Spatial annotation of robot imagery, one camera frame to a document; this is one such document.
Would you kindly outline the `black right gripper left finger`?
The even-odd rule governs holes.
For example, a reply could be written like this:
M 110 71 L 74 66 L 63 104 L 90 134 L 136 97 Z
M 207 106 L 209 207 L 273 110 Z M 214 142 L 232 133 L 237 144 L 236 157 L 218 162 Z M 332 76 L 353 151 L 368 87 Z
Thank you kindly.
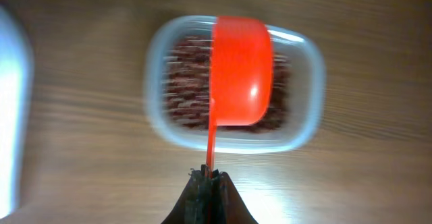
M 191 169 L 185 188 L 162 224 L 205 224 L 209 214 L 209 168 Z

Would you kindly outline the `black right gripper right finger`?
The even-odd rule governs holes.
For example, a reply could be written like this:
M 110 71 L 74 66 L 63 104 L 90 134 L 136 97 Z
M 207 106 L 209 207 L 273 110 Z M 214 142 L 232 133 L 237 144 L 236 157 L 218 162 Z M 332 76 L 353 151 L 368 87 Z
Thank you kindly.
M 221 172 L 215 178 L 211 202 L 211 224 L 258 224 L 226 172 Z

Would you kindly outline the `orange measuring scoop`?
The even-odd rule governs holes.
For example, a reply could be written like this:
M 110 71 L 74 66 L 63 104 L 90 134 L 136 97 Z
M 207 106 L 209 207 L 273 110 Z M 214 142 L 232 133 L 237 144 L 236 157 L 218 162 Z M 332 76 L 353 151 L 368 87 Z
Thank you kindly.
M 219 16 L 212 29 L 206 166 L 214 168 L 217 128 L 252 125 L 265 114 L 273 80 L 270 34 L 259 20 Z

